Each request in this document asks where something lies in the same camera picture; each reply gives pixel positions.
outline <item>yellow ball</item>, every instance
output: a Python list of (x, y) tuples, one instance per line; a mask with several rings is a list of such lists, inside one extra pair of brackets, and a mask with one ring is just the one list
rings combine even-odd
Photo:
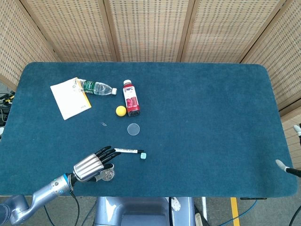
[(124, 106), (118, 106), (116, 108), (116, 114), (120, 117), (125, 116), (127, 113), (127, 109)]

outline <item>woven wall panel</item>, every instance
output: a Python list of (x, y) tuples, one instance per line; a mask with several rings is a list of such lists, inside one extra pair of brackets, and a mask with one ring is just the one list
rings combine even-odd
[(301, 97), (301, 1), (291, 2), (243, 61), (268, 69), (280, 109)]
[(185, 62), (238, 62), (279, 0), (200, 0)]
[(301, 146), (293, 125), (301, 123), (301, 107), (281, 118), (286, 142), (295, 168), (301, 168)]
[(0, 79), (16, 89), (24, 67), (33, 61), (58, 61), (19, 5), (0, 1)]
[(176, 61), (188, 0), (109, 0), (121, 61)]
[(22, 0), (63, 61), (112, 61), (97, 0)]

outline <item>red juice bottle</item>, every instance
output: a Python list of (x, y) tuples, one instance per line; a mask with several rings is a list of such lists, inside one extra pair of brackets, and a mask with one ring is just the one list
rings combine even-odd
[(132, 85), (130, 80), (123, 82), (123, 95), (127, 105), (128, 116), (135, 116), (140, 114), (140, 107), (135, 91), (135, 87)]

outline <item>table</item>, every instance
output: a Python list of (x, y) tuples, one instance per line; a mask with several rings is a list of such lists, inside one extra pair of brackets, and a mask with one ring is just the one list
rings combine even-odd
[[(66, 121), (50, 86), (79, 77), (118, 88), (87, 94), (91, 109)], [(141, 114), (118, 117), (123, 80)], [(140, 133), (130, 136), (127, 126)], [(278, 197), (296, 193), (267, 71), (260, 65), (202, 63), (31, 63), (21, 77), (0, 142), (0, 194), (30, 195), (81, 159), (111, 145), (122, 154), (110, 182), (77, 183), (84, 196)]]

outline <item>bottle label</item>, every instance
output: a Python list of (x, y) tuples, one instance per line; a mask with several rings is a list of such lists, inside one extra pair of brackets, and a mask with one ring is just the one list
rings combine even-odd
[(94, 81), (85, 81), (84, 82), (84, 92), (86, 93), (94, 93), (94, 86), (95, 82)]
[(126, 100), (127, 109), (137, 107), (138, 100), (134, 86), (123, 88), (124, 99)]

